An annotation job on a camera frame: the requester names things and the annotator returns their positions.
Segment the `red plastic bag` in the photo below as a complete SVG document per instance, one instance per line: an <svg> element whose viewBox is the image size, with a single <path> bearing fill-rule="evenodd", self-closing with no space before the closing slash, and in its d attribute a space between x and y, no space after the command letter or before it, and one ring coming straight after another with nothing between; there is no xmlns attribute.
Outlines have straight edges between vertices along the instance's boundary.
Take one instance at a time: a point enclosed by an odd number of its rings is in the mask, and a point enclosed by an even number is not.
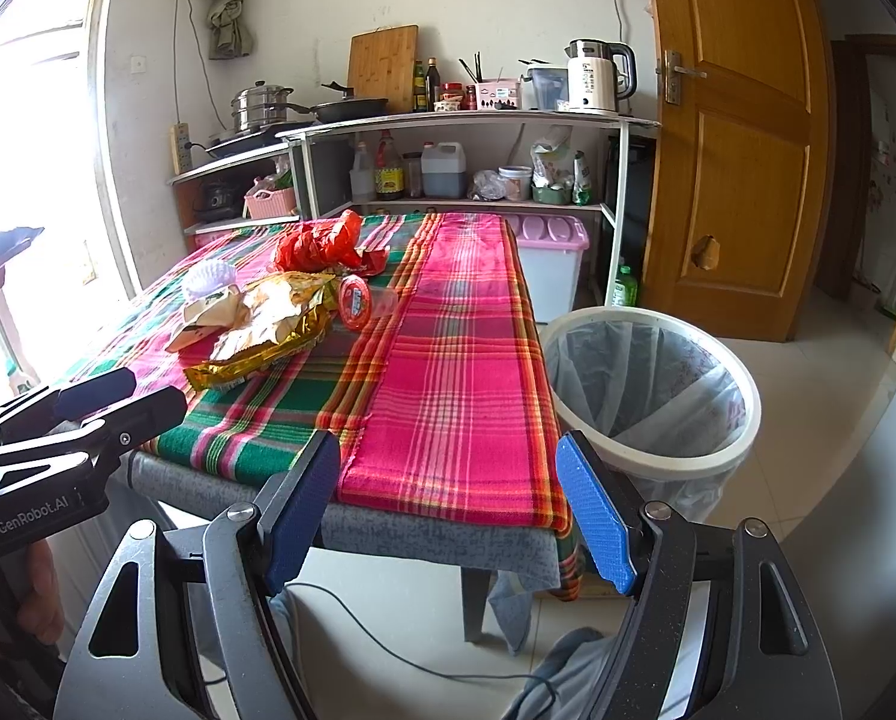
<svg viewBox="0 0 896 720"><path fill-rule="evenodd" d="M339 266L349 271L363 269L379 274L387 263L387 252L366 252L362 256L355 246L361 234L361 218L348 209L331 226L323 223L305 224L290 229L281 236L275 247L271 264L278 271L301 271L319 274Z"/></svg>

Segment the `white wall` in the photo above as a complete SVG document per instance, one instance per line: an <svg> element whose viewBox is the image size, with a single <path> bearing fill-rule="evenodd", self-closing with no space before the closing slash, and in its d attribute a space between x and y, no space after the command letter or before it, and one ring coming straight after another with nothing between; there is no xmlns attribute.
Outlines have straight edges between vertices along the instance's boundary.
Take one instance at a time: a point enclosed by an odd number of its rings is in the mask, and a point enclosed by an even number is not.
<svg viewBox="0 0 896 720"><path fill-rule="evenodd" d="M194 21L206 50L208 30L203 23L208 1L192 1ZM174 196L166 184L174 175L167 135L175 122L173 14L174 0L109 0L107 7L101 94L110 172L130 256L144 287L187 254ZM131 73L132 56L145 57L145 73ZM209 62L208 71L218 108L226 116L229 98L216 94L222 86L216 63ZM181 117L190 124L192 141L218 132L221 127L209 105L185 0L178 13L178 79Z"/></svg>
<svg viewBox="0 0 896 720"><path fill-rule="evenodd" d="M641 79L632 112L657 118L651 0L621 0L625 42L635 50ZM459 57L480 50L485 76L520 74L519 59L567 61L574 38L617 41L612 0L246 0L245 18L257 50L225 68L225 98L264 79L295 89L305 105L337 100L320 84L348 76L350 38L389 26L420 26L418 56L438 57L444 81L465 81Z"/></svg>

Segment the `wooden cutting board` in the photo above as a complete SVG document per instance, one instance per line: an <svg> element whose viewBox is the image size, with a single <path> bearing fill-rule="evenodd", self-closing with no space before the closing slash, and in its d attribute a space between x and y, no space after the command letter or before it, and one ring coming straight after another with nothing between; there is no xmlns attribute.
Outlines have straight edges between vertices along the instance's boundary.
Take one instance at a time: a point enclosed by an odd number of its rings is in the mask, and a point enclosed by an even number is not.
<svg viewBox="0 0 896 720"><path fill-rule="evenodd" d="M418 25L379 29L350 39L348 86L360 98L388 98L388 113L414 109Z"/></svg>

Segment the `power strip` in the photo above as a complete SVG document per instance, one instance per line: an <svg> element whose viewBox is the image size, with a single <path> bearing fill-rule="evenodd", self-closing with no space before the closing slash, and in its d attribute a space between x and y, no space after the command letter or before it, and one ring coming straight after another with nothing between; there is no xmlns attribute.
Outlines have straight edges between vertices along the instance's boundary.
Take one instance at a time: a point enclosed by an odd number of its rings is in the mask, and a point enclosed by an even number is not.
<svg viewBox="0 0 896 720"><path fill-rule="evenodd" d="M191 162L191 138L187 131L187 124L171 124L168 130L171 142L171 162L174 163L174 175L181 175L194 169Z"/></svg>

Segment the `person's hand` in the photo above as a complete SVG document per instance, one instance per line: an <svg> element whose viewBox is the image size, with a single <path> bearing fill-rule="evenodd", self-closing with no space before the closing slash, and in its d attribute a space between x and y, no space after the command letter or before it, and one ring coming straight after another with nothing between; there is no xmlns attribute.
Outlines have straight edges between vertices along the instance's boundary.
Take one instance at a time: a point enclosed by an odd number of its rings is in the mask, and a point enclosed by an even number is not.
<svg viewBox="0 0 896 720"><path fill-rule="evenodd" d="M65 613L47 541L28 547L27 569L32 591L17 610L17 624L42 644L55 644L65 629Z"/></svg>

